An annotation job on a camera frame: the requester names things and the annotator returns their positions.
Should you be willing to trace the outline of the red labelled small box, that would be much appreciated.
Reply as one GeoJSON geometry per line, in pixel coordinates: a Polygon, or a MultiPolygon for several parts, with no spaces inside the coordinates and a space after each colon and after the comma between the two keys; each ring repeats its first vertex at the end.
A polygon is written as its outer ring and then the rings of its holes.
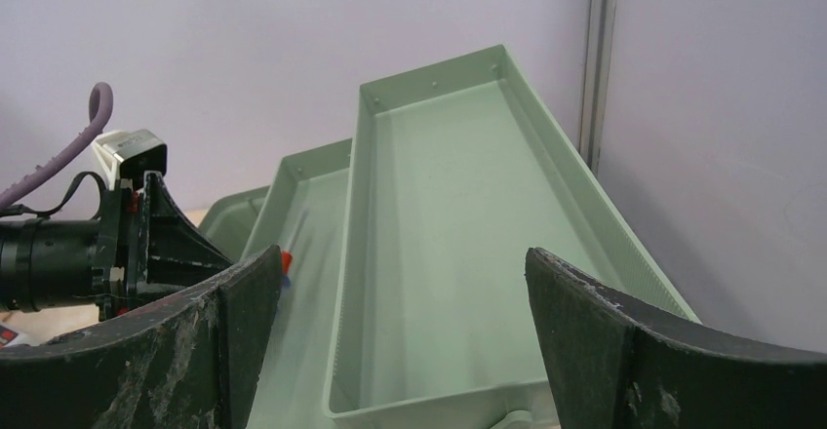
{"type": "Polygon", "coordinates": [[[17,331],[13,328],[7,326],[6,323],[2,322],[0,325],[0,346],[2,348],[8,346],[16,346],[21,344],[27,344],[29,341],[29,336],[24,333],[17,331]]]}

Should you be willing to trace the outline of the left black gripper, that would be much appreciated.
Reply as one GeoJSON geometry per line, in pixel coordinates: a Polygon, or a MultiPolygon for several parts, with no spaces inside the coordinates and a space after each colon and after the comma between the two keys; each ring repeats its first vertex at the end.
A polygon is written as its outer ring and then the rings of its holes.
{"type": "Polygon", "coordinates": [[[1,310],[39,312],[93,304],[108,320],[139,307],[138,294],[161,297],[207,280],[233,264],[183,214],[164,178],[146,172],[100,193],[89,219],[39,214],[1,223],[1,310]],[[129,244],[138,231],[138,291],[129,244]]]}

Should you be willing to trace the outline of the green plastic tool box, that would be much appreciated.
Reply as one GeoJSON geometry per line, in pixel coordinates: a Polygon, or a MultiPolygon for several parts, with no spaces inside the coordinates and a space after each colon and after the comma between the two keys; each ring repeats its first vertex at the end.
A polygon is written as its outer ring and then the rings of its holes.
{"type": "Polygon", "coordinates": [[[285,157],[201,230],[237,260],[303,207],[252,428],[555,427],[533,247],[696,317],[502,46],[362,85],[353,138],[285,157]]]}

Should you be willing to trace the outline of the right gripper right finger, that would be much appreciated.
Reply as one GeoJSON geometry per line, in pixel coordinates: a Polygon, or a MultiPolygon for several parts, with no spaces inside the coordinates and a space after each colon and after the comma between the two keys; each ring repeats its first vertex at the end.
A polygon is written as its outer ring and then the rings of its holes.
{"type": "Polygon", "coordinates": [[[718,331],[525,258],[535,331],[565,428],[822,428],[823,353],[718,331]]]}

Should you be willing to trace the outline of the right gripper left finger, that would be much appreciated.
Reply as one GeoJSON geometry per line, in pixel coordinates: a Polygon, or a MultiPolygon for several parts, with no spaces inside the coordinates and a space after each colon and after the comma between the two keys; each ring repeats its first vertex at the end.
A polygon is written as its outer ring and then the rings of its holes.
{"type": "Polygon", "coordinates": [[[282,289],[277,246],[120,317],[1,353],[5,428],[243,428],[282,289]]]}

